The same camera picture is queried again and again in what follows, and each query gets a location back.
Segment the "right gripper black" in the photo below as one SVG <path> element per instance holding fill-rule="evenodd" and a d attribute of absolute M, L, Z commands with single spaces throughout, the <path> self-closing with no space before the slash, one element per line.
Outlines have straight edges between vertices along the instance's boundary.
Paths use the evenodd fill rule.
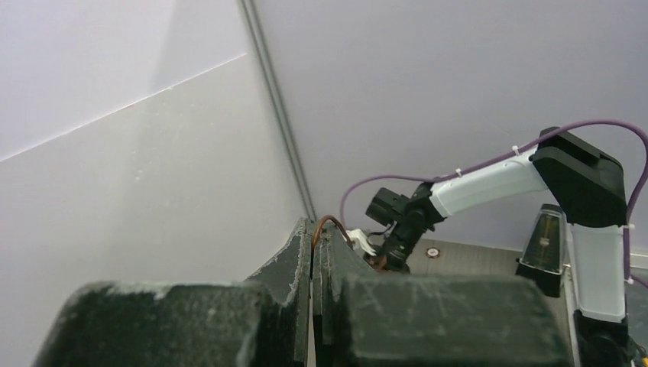
<path fill-rule="evenodd" d="M 374 195 L 365 214 L 386 226 L 381 245 L 369 245 L 364 260 L 377 271 L 409 274 L 407 259 L 423 234 L 434 230 L 436 208 L 430 187 L 418 187 L 412 196 L 404 196 L 382 187 Z"/>

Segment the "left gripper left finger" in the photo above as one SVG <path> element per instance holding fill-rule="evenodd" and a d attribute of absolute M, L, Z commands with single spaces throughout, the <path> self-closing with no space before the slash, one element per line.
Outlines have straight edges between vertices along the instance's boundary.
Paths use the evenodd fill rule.
<path fill-rule="evenodd" d="M 101 281 L 61 307 L 36 366 L 305 366 L 312 223 L 239 282 Z"/>

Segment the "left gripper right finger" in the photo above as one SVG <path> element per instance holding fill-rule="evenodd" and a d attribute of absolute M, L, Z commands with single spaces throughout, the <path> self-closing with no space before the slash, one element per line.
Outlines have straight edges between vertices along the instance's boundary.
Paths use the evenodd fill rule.
<path fill-rule="evenodd" d="M 428 258 L 426 250 L 440 250 Z M 564 300 L 515 275 L 520 253 L 425 240 L 381 274 L 333 224 L 314 255 L 319 366 L 570 366 Z"/>

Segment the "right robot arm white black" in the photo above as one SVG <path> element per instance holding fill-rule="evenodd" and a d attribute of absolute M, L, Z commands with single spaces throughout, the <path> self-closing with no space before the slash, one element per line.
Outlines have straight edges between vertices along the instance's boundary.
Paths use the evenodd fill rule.
<path fill-rule="evenodd" d="M 625 287 L 631 282 L 630 214 L 621 163 L 571 134 L 551 127 L 521 148 L 444 177 L 420 180 L 412 195 L 380 189 L 366 214 L 390 228 L 380 246 L 364 244 L 377 269 L 405 272 L 425 232 L 460 212 L 532 192 L 549 192 L 572 238 L 569 254 L 572 317 L 583 366 L 633 366 Z"/>

